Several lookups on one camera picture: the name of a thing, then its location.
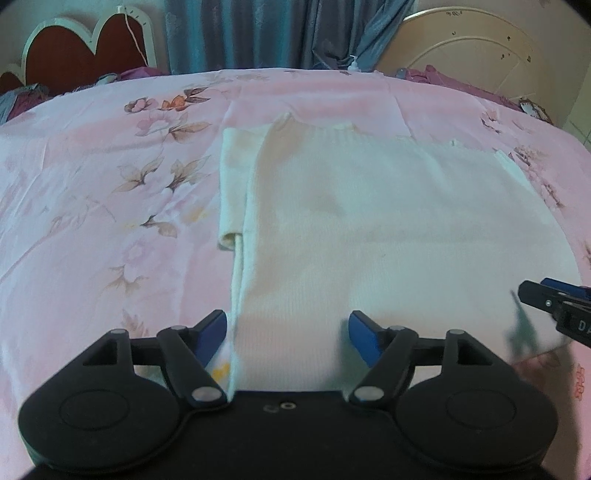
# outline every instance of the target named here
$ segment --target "circular pad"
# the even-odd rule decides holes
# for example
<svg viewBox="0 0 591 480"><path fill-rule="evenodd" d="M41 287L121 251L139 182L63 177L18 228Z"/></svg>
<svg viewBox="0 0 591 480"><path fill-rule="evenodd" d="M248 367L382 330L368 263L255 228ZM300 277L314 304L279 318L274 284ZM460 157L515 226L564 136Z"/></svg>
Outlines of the circular pad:
<svg viewBox="0 0 591 480"><path fill-rule="evenodd" d="M435 463L467 471L539 462L556 433L550 400L534 387L470 367L406 391L393 416L411 445Z"/></svg>

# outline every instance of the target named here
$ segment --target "headboard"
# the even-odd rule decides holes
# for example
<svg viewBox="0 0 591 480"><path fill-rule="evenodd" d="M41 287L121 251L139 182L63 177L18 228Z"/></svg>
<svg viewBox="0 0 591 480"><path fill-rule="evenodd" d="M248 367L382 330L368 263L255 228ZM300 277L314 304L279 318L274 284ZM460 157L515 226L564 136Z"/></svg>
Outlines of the headboard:
<svg viewBox="0 0 591 480"><path fill-rule="evenodd" d="M410 15L376 68L394 75L401 67L424 70L428 64L510 100L528 98L554 121L568 114L556 104L550 69L535 42L490 12L443 7Z"/></svg>
<svg viewBox="0 0 591 480"><path fill-rule="evenodd" d="M94 83L106 73L122 73L146 63L156 67L152 25L137 7L116 7L92 32L71 18L52 18L31 33L21 64L0 70L0 95L32 83L46 85L51 95L59 95Z"/></svg>

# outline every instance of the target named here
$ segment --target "blue curtain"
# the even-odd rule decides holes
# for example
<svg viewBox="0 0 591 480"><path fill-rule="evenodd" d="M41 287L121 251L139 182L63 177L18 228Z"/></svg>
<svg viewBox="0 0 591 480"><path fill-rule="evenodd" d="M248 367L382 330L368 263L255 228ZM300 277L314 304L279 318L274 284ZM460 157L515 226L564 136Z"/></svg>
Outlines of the blue curtain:
<svg viewBox="0 0 591 480"><path fill-rule="evenodd" d="M286 67L371 71L412 0L166 0L173 74Z"/></svg>

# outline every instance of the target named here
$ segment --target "pink floral bedsheet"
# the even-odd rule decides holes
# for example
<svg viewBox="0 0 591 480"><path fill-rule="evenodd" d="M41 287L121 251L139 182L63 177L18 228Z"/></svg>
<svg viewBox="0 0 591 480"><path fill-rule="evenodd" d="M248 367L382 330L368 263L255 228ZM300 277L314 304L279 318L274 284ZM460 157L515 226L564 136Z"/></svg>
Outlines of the pink floral bedsheet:
<svg viewBox="0 0 591 480"><path fill-rule="evenodd" d="M288 111L317 125L505 151L591 284L591 155L569 134L486 100L378 73L283 69L155 77L55 98L0 128L1 479L31 467L20 404L105 331L151 336L229 308L232 253L216 245L220 133ZM222 384L225 358L211 369ZM572 345L517 368L560 407L549 468L561 479L591 476L591 350Z"/></svg>

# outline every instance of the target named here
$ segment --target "white sweater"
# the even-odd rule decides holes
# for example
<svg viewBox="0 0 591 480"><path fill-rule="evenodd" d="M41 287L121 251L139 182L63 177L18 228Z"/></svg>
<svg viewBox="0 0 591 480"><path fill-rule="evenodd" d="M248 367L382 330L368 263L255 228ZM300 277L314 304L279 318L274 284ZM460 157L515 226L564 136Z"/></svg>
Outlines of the white sweater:
<svg viewBox="0 0 591 480"><path fill-rule="evenodd" d="M232 391L350 390L365 369L352 310L425 337L464 329L514 361L511 292L580 283L562 230L503 153L285 116L224 131L220 188L219 242L235 249ZM562 343L547 314L525 311L538 345L527 354Z"/></svg>

